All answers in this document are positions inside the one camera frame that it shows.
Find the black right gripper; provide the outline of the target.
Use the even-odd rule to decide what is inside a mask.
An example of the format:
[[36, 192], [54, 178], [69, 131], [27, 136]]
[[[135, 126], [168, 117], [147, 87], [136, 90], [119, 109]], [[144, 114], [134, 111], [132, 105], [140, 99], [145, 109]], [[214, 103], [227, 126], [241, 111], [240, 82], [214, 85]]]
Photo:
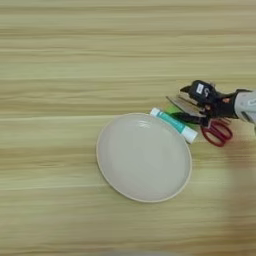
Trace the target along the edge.
[[[180, 89], [180, 92], [190, 93], [192, 92], [192, 85], [185, 86]], [[238, 92], [233, 93], [221, 93], [215, 89], [212, 84], [201, 81], [198, 84], [198, 93], [200, 96], [200, 102], [198, 105], [202, 109], [202, 113], [211, 119], [215, 118], [230, 118], [237, 119], [235, 113], [235, 99]], [[202, 118], [198, 116], [190, 115], [185, 112], [172, 113], [171, 116], [182, 122], [202, 125]]]

